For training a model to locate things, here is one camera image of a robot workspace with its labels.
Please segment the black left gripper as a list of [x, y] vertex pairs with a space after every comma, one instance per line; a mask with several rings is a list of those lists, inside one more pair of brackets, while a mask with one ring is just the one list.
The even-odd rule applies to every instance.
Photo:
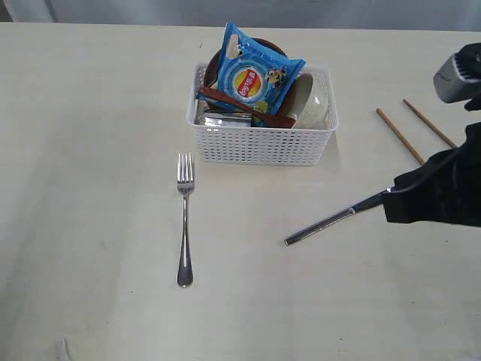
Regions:
[[464, 102], [466, 112], [480, 111], [480, 42], [467, 44], [454, 54], [455, 102]]

